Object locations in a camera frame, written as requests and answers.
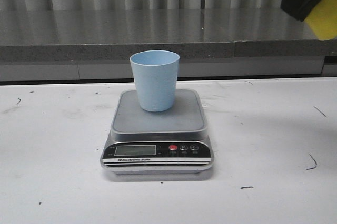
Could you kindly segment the yellow squeeze bottle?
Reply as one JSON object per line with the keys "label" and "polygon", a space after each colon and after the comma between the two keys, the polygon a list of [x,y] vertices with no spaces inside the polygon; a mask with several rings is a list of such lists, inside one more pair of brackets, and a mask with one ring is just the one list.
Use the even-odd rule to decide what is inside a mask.
{"label": "yellow squeeze bottle", "polygon": [[303,22],[319,40],[336,38],[336,0],[321,0]]}

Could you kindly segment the light blue plastic cup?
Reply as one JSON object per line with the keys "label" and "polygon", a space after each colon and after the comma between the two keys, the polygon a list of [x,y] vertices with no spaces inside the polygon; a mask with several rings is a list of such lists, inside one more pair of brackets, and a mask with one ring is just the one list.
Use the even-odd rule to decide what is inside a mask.
{"label": "light blue plastic cup", "polygon": [[180,56],[166,50],[147,50],[130,57],[140,107],[151,112],[174,104]]}

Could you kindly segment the silver digital kitchen scale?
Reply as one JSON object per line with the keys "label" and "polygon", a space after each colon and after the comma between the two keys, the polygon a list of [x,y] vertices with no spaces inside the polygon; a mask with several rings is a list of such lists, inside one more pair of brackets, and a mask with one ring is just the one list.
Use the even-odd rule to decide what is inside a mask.
{"label": "silver digital kitchen scale", "polygon": [[142,109],[134,90],[121,94],[101,155],[108,178],[205,180],[213,164],[207,120],[196,91],[178,89],[174,105],[161,112]]}

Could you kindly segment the grey stone counter ledge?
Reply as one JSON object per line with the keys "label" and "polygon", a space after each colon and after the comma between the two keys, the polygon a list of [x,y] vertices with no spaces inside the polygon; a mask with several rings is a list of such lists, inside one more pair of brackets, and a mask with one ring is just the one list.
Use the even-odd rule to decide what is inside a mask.
{"label": "grey stone counter ledge", "polygon": [[143,50],[182,59],[336,56],[279,9],[1,11],[1,62],[128,60]]}

